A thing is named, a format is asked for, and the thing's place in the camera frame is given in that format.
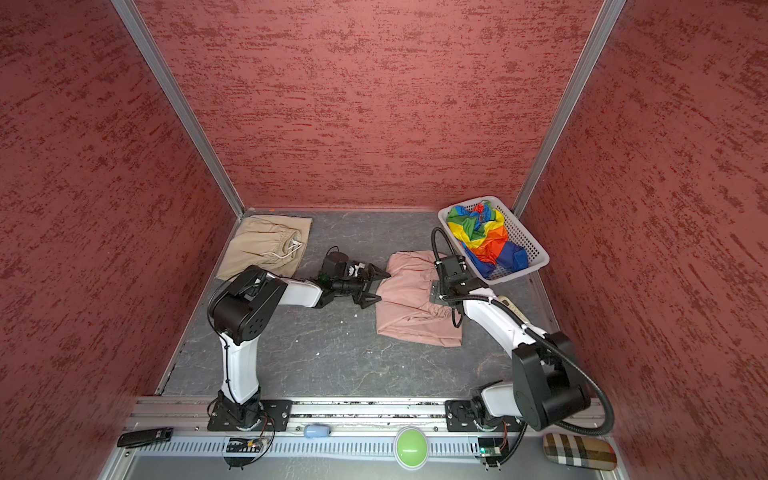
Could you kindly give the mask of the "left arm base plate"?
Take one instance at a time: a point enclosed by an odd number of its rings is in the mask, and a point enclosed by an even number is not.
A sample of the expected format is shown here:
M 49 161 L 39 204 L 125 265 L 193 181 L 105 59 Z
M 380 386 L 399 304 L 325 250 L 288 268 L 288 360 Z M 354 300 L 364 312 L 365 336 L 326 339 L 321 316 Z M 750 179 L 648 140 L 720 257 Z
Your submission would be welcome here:
M 287 399 L 254 400 L 235 404 L 226 397 L 216 399 L 209 412 L 207 430 L 211 432 L 284 432 L 293 402 Z

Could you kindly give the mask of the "beige shorts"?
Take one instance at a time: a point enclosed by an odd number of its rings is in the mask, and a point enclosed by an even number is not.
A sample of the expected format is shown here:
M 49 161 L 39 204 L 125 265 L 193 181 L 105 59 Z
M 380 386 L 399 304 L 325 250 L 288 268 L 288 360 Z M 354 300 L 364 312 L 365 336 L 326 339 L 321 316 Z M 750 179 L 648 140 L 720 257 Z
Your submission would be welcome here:
M 242 220 L 221 261 L 216 278 L 226 280 L 255 265 L 293 277 L 306 251 L 310 218 L 254 215 Z

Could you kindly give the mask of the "left circuit board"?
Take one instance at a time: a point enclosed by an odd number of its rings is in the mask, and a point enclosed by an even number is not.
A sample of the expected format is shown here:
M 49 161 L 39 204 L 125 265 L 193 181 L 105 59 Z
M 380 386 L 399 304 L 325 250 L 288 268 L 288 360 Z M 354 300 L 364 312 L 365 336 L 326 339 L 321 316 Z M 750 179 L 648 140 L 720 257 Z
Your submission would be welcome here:
M 268 446 L 269 442 L 263 439 L 230 438 L 223 459 L 230 469 L 244 469 L 261 458 Z

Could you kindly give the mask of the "pink shorts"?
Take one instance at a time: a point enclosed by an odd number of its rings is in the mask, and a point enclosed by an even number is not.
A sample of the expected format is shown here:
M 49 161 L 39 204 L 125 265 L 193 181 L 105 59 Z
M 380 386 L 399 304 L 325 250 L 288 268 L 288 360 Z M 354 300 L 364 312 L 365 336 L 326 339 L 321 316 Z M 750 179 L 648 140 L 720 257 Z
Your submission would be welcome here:
M 402 341 L 445 348 L 462 344 L 461 328 L 453 326 L 451 309 L 430 301 L 438 279 L 434 255 L 428 250 L 396 252 L 377 289 L 376 332 Z

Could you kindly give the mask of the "aluminium corner post left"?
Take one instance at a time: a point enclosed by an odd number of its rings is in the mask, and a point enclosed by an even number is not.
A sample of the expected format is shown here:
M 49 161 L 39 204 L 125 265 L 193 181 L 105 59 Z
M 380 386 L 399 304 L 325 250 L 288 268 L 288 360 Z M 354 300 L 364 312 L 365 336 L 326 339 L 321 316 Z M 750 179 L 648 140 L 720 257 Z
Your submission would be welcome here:
M 226 173 L 213 145 L 207 138 L 191 105 L 184 96 L 160 48 L 153 39 L 136 3 L 129 0 L 112 0 L 111 4 L 139 49 L 225 200 L 235 216 L 242 218 L 246 212 L 246 207 L 229 175 Z

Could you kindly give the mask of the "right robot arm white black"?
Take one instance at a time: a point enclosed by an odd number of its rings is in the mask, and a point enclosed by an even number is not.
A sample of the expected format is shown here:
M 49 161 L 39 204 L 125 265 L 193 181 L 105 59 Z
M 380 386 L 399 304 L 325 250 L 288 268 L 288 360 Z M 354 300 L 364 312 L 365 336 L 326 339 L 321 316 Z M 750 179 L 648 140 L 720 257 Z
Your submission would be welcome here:
M 481 387 L 469 410 L 474 421 L 490 428 L 516 418 L 536 430 L 563 421 L 591 406 L 586 381 L 553 351 L 560 340 L 536 327 L 468 271 L 457 255 L 435 260 L 436 302 L 480 325 L 512 362 L 512 378 Z

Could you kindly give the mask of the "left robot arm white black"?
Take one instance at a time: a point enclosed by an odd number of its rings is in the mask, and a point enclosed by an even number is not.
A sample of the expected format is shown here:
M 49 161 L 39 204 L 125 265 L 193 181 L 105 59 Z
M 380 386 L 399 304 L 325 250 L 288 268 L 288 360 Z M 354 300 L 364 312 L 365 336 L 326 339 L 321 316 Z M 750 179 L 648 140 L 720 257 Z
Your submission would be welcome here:
M 278 307 L 322 309 L 337 297 L 349 297 L 365 309 L 381 301 L 370 291 L 372 284 L 390 277 L 373 264 L 343 262 L 310 279 L 278 276 L 255 265 L 228 279 L 207 307 L 223 351 L 216 417 L 244 431 L 266 421 L 257 375 L 258 341 Z

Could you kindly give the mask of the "circuit board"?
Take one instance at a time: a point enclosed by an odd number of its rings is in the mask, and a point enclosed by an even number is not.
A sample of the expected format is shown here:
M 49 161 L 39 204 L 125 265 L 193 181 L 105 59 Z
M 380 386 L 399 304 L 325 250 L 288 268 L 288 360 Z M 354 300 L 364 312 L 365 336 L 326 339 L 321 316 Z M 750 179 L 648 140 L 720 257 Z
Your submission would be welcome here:
M 244 469 L 261 458 L 268 446 L 269 442 L 263 439 L 230 438 L 223 459 L 230 469 Z
M 480 437 L 477 439 L 475 457 L 489 469 L 499 469 L 509 452 L 509 442 L 501 437 Z

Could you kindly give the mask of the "white plastic laundry basket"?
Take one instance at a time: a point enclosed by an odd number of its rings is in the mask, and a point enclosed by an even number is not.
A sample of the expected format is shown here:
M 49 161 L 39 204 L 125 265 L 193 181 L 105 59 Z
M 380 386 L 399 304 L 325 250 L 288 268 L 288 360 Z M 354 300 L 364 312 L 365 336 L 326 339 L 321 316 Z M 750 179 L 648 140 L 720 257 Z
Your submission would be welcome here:
M 464 207 L 472 208 L 475 205 L 481 203 L 482 201 L 489 201 L 493 207 L 499 209 L 503 213 L 505 217 L 506 228 L 510 234 L 511 240 L 514 243 L 522 246 L 528 255 L 528 260 L 529 260 L 528 268 L 525 268 L 524 270 L 514 272 L 514 273 L 506 273 L 504 270 L 499 269 L 495 274 L 491 276 L 490 279 L 485 279 L 480 275 L 480 273 L 475 268 L 475 266 L 466 257 L 465 251 L 463 250 L 461 243 L 453 236 L 448 226 L 446 225 L 446 216 L 449 210 L 453 206 L 461 205 Z M 528 274 L 531 274 L 541 269 L 542 267 L 546 266 L 549 263 L 549 255 L 545 251 L 545 249 L 542 247 L 542 245 L 534 238 L 534 236 L 521 223 L 521 221 L 504 205 L 504 203 L 500 199 L 494 196 L 478 197 L 478 198 L 466 200 L 463 202 L 459 202 L 449 207 L 445 207 L 438 211 L 437 217 L 441 226 L 446 230 L 449 240 L 455 246 L 458 253 L 466 258 L 468 267 L 471 269 L 471 271 L 476 276 L 478 276 L 479 278 L 481 278 L 483 281 L 485 281 L 490 285 L 501 284 L 501 283 L 511 281 L 513 279 L 526 276 Z

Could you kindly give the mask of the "plaid glasses case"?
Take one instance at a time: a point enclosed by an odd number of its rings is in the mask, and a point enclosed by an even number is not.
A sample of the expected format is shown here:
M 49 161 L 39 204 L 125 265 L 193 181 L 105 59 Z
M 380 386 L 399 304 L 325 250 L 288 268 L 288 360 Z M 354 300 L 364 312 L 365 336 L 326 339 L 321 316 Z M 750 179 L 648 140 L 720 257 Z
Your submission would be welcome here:
M 579 435 L 549 433 L 542 438 L 545 457 L 553 463 L 598 471 L 618 467 L 618 457 L 606 441 Z

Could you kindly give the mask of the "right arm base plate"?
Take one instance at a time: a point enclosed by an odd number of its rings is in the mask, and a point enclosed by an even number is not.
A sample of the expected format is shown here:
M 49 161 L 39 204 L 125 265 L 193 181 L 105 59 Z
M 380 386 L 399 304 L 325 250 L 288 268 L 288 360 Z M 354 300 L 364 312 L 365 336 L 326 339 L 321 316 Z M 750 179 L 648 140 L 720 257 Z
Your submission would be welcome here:
M 447 430 L 452 433 L 519 432 L 522 423 L 515 417 L 493 417 L 477 400 L 446 400 L 444 402 Z

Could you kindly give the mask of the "cream calculator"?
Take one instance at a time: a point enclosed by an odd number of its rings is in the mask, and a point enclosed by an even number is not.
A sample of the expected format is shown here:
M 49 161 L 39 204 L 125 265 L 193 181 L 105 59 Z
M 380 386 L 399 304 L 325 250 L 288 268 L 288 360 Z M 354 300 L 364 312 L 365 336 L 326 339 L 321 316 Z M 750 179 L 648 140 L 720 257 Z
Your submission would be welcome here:
M 518 318 L 520 322 L 526 325 L 531 325 L 530 320 L 508 297 L 499 296 L 497 300 L 502 304 L 504 304 L 509 310 L 511 310 L 514 313 L 515 317 Z

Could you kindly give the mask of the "aluminium front rail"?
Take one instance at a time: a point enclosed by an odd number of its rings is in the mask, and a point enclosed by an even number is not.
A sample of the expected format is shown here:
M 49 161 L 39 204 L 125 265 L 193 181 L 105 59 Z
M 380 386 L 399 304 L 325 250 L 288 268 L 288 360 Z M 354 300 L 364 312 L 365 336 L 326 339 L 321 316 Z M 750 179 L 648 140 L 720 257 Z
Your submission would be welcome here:
M 176 435 L 256 437 L 269 430 L 257 425 L 239 430 L 214 412 L 210 396 L 144 396 L 125 420 L 123 433 L 171 427 Z M 293 397 L 266 400 L 267 414 L 277 434 L 302 437 L 312 425 L 325 425 L 333 436 L 392 436 L 404 427 L 416 427 L 428 436 L 500 436 L 519 430 L 511 418 L 496 429 L 478 428 L 460 407 L 450 408 L 445 398 L 429 397 Z

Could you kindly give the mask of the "colourful shorts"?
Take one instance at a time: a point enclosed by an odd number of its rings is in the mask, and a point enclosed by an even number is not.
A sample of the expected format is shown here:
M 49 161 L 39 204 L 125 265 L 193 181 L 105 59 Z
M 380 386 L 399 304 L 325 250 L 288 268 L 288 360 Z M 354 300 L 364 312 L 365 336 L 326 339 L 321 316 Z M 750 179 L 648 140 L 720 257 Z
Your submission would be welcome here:
M 453 206 L 446 216 L 446 225 L 485 279 L 499 269 L 514 273 L 529 267 L 524 248 L 511 240 L 503 213 L 489 201 L 472 208 Z

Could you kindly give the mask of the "aluminium corner post right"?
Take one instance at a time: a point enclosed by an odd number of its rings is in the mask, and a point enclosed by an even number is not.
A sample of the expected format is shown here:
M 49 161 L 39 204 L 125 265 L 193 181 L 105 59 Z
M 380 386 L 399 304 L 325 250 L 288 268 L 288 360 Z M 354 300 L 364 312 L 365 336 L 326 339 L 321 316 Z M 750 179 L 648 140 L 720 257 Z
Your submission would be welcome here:
M 513 213 L 516 216 L 521 217 L 530 202 L 625 5 L 625 0 L 605 0 L 602 3 L 550 126 L 534 158 L 531 170 L 515 200 Z

